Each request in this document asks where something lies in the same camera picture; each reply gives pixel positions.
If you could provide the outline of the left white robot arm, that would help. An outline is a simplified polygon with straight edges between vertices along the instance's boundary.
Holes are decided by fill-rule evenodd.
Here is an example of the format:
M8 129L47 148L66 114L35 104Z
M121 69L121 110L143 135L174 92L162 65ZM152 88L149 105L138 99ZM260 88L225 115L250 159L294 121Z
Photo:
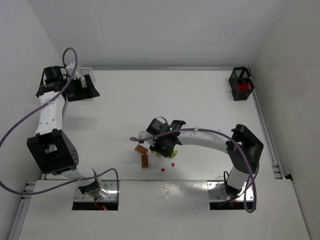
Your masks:
M43 174L77 180L83 195L96 200L105 197L106 188L92 168L80 164L76 147L63 132L63 119L69 102L98 97L91 76L83 74L74 63L44 69L36 93L42 109L35 135L27 147Z

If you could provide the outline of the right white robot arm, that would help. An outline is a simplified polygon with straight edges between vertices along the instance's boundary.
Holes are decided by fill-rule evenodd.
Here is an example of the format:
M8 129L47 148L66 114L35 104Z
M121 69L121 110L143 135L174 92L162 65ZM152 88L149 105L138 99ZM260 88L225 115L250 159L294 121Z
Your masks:
M163 123L153 119L149 126L139 134L149 138L149 149L168 158L176 145L200 146L221 151L229 156L233 167L225 181L226 194L232 199L238 197L251 172L256 173L264 148L263 143L245 126L237 124L230 132L219 130L222 135L207 130L199 130L183 120Z

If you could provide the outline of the red roof lego piece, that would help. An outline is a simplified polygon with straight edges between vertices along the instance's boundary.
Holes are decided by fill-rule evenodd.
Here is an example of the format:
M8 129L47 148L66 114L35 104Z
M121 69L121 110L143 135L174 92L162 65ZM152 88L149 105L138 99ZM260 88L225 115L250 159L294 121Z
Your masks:
M251 86L248 83L239 83L238 87L242 91L249 91L251 89Z

